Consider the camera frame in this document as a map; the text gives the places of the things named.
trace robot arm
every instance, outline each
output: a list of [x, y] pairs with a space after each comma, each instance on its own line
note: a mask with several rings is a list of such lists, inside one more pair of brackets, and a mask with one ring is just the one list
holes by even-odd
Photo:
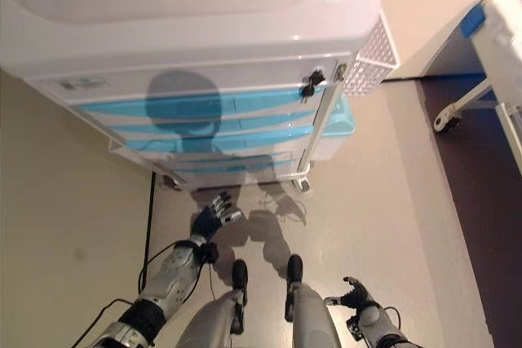
[[163, 325], [195, 289], [205, 262], [218, 257], [209, 243], [224, 224], [234, 222], [241, 211], [230, 213], [230, 196], [219, 194], [197, 216], [187, 240], [176, 243], [160, 271], [148, 282], [132, 306], [91, 345], [93, 348], [146, 348], [153, 345]]
[[387, 312], [368, 293], [365, 286], [353, 277], [345, 277], [353, 290], [342, 297], [327, 297], [328, 306], [346, 306], [356, 310], [347, 327], [356, 341], [364, 338], [370, 348], [418, 348], [392, 323]]

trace caster wheel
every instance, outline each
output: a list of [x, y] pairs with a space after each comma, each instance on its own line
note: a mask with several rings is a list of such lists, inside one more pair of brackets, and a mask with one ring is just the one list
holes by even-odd
[[310, 185], [310, 182], [306, 177], [293, 179], [292, 185], [294, 185], [301, 193], [308, 193], [312, 190], [312, 185]]
[[451, 117], [450, 119], [447, 120], [447, 122], [445, 124], [441, 124], [441, 122], [442, 122], [442, 120], [440, 119], [440, 117], [437, 117], [435, 119], [435, 122], [434, 122], [435, 131], [439, 134], [447, 134], [453, 128], [458, 126], [458, 124], [460, 124], [460, 118]]

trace drawer handle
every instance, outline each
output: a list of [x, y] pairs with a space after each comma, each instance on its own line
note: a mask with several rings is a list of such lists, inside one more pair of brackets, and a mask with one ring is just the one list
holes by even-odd
[[316, 93], [316, 86], [325, 80], [325, 76], [320, 69], [315, 70], [312, 75], [308, 77], [308, 84], [301, 89], [302, 102], [305, 104], [308, 98]]

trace robot leg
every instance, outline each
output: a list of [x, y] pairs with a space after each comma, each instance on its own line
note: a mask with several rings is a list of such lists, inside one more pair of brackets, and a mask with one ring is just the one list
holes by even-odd
[[302, 278], [303, 262], [293, 255], [288, 261], [285, 318], [294, 323], [294, 348], [341, 348], [326, 304]]
[[242, 260], [234, 262], [232, 281], [232, 290], [207, 303], [194, 315], [176, 348], [223, 348], [230, 334], [243, 333], [248, 274]]

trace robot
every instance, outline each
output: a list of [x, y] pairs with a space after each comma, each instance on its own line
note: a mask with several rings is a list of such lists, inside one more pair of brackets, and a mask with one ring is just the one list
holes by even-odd
[[[191, 235], [177, 242], [163, 261], [160, 271], [117, 322], [111, 323], [90, 348], [148, 348], [170, 317], [190, 297], [206, 262], [217, 260], [217, 247], [211, 242], [217, 230], [242, 216], [231, 212], [230, 195], [219, 194], [192, 224]], [[342, 297], [325, 300], [303, 283], [303, 261], [290, 256], [287, 266], [285, 319], [293, 323], [295, 348], [340, 348], [334, 322], [327, 306], [347, 306], [356, 315], [347, 321], [356, 341], [365, 339], [371, 348], [414, 348], [393, 325], [386, 311], [352, 277], [345, 278], [353, 289]], [[177, 348], [224, 348], [231, 334], [244, 331], [248, 271], [243, 260], [232, 267], [232, 289], [207, 303], [192, 318]]]

